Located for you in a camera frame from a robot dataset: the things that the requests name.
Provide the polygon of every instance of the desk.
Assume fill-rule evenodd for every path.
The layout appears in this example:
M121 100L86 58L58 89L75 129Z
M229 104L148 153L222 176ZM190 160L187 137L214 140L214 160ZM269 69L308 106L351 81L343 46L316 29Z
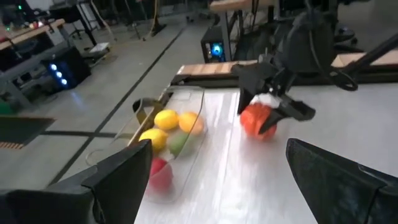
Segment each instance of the desk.
M52 28L58 27L63 38L65 40L68 40L69 34L63 28L64 23L65 23L65 21L63 19L58 19L58 20L52 22L50 25ZM20 42L23 42L25 40L33 38L39 34L43 34L44 32L47 32L48 30L50 30L49 26L39 27L37 29L25 32L22 35L18 35L16 37L12 38L11 42L12 42L12 44L18 44ZM0 50L4 50L8 47L12 47L12 44L9 41L1 43ZM10 93L13 97L15 97L17 99L17 101L23 107L32 108L33 107L32 103L24 96L22 90L19 89L18 87L16 87L12 81L17 79L19 76L31 71L43 59L51 57L51 55L58 52L60 49L64 49L65 47L69 47L69 44L66 42L58 44L58 45L52 47L51 49L45 50L41 54L35 55L35 56L23 61L22 63L6 70L5 72L1 72L0 73L0 88L4 88L6 92Z
M58 19L58 20L52 22L50 25L53 28L60 27L60 31L61 31L62 30L61 26L64 25L64 23L65 23L65 21L63 19ZM26 28L24 30L20 30L20 31L16 32L15 34L11 34L11 36L8 37L8 38L11 39L11 42L13 44L18 44L18 43L23 42L23 41L25 41L27 39L35 37L35 36L37 36L39 34L47 32L49 30L50 30L50 28L48 26L42 26L42 27L39 27L37 29ZM5 41L5 42L0 44L0 50L6 49L6 48L11 47L11 46L12 46L12 44L9 41Z
M273 6L274 1L275 0L259 0L258 9ZM210 4L210 10L220 15L220 26L221 26L221 31L223 33L224 54L225 54L225 60L227 62L230 62L233 59L231 53L231 41L229 39L231 31L228 29L227 12L251 9L251 7L252 7L252 0L221 0L221 1L213 1Z

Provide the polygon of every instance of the table surface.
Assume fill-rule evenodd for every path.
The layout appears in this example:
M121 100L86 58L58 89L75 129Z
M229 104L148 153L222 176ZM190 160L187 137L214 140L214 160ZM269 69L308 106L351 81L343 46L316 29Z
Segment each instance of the table surface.
M333 61L332 65L336 68L347 66L361 58L364 53L355 54L339 54ZM224 63L206 63L196 65L182 65L177 75L225 75L231 72L234 64L250 64L256 63L256 60L240 61L240 62L224 62ZM392 65L398 64L398 50L392 50L379 58L372 65Z
M275 0L259 0L259 8L273 6ZM250 9L252 0L220 0L213 1L210 4L210 10L213 12L235 11L240 9Z
M317 110L314 119L283 120L272 141L259 142L241 128L238 90L206 90L208 132L181 196L169 203L144 200L135 223L316 223L286 160L288 138L398 176L398 104L391 103L398 84L361 85L356 92L299 86L290 94ZM269 95L255 100L275 105Z
M64 23L65 23L65 21L63 19L57 19L56 21L51 23L51 26L55 28L55 27L63 25ZM50 30L50 28L48 26L42 26L37 29L26 28L24 30L19 30L15 34L11 34L12 35L11 41L13 44L18 44L27 39L35 37L39 34L47 32L48 30ZM3 43L0 43L0 50L6 49L10 46L11 46L11 43L9 41L5 41Z

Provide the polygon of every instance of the red ball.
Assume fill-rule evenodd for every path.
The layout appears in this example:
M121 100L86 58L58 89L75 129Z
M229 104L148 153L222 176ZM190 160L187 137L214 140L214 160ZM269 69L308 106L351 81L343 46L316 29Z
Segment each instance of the red ball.
M173 171L170 164L161 158L152 160L149 185L156 191L167 192L172 185Z
M262 103L253 103L246 107L241 113L241 125L248 136L261 141L274 137L276 125L273 125L266 132L259 134L260 128L271 114L271 110L270 106Z

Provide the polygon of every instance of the green ball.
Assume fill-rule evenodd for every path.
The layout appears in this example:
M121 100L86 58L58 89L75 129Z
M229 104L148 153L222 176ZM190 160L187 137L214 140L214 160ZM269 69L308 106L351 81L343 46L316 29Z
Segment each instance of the green ball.
M178 133L172 137L171 141L169 142L169 150L174 157L177 157L181 153L188 137L189 134L187 133Z

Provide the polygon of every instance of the white table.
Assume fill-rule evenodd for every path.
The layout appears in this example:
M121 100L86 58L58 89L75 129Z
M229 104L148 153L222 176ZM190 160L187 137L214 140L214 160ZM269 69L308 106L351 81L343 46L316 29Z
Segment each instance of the white table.
M293 87L290 94L317 110L314 119L284 120L264 143L248 140L241 129L238 90L207 90L208 133L186 187L171 203L144 200L135 223L316 223L286 160L288 138L398 176L398 84L360 85L353 93Z

